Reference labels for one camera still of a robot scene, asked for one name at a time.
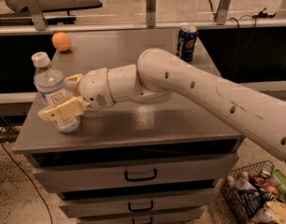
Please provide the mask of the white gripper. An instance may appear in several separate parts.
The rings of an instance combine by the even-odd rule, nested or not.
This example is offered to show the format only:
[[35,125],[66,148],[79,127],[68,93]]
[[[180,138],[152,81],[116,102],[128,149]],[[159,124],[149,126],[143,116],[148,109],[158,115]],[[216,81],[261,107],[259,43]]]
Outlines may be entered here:
[[82,115],[88,107],[100,110],[114,106],[114,101],[107,81],[107,68],[92,70],[86,75],[76,74],[65,79],[66,85],[72,92],[78,92],[81,97],[73,96],[62,102],[50,105],[38,111],[43,120],[58,121]]

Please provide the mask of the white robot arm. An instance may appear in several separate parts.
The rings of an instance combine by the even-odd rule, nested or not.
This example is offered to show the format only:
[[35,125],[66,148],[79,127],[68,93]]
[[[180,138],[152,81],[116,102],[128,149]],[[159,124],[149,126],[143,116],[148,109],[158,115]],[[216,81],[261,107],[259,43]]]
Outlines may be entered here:
[[44,120],[74,118],[116,103],[160,102],[170,92],[203,107],[286,163],[286,102],[185,63],[162,49],[147,49],[136,64],[100,68],[67,79],[67,94],[40,110]]

